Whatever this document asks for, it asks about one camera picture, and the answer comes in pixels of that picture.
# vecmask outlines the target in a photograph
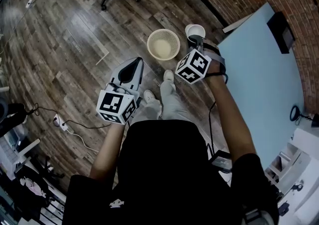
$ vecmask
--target table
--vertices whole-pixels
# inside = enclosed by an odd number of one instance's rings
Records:
[[[274,10],[266,3],[219,45],[226,60],[228,88],[246,121],[264,169],[293,135],[293,105],[304,109],[299,70],[292,49],[282,54],[267,22]]]

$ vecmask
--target wooden floor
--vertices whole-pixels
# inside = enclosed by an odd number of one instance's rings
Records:
[[[29,109],[39,103],[57,110],[64,119],[87,126],[106,125],[97,117],[96,103],[100,90],[120,63],[142,57],[145,67],[140,91],[151,89],[160,97],[164,71],[174,70],[185,56],[186,25],[201,24],[214,42],[223,38],[221,24],[200,0],[107,0],[107,11],[101,11],[100,1],[38,0],[31,7],[2,55],[12,102],[24,103]],[[2,0],[1,50],[23,16],[27,2]],[[155,60],[146,46],[148,36],[159,28],[174,31],[181,41],[179,54],[167,62]],[[210,90],[202,82],[190,86],[177,76],[175,79],[177,92],[208,139]],[[55,112],[39,112],[39,116],[33,114],[27,120],[29,138],[40,138],[37,152],[50,156],[54,167],[66,175],[61,180],[66,190],[71,175],[88,175],[96,154],[86,149],[80,138],[52,124]],[[213,114],[214,140],[217,147],[223,148],[216,111]],[[70,126],[93,149],[99,149],[108,131]]]

